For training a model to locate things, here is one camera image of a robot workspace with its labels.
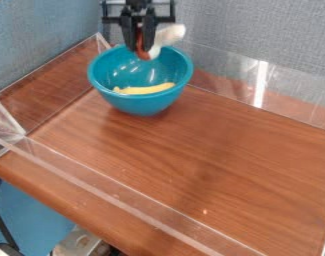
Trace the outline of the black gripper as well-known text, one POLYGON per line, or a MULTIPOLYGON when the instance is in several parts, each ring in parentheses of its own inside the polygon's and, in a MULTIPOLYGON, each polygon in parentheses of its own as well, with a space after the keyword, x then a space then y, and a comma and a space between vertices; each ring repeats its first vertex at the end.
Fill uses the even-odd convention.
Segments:
POLYGON ((126 47, 130 51, 137 50, 137 28, 138 18, 142 18, 142 49, 149 52, 154 45, 155 30, 158 22, 175 22, 175 1, 174 0, 102 0, 102 21, 105 23, 118 23, 122 28, 122 35, 126 47), (169 14, 157 16, 158 6, 169 6, 169 14), (110 15, 110 7, 121 6, 121 16, 110 15))

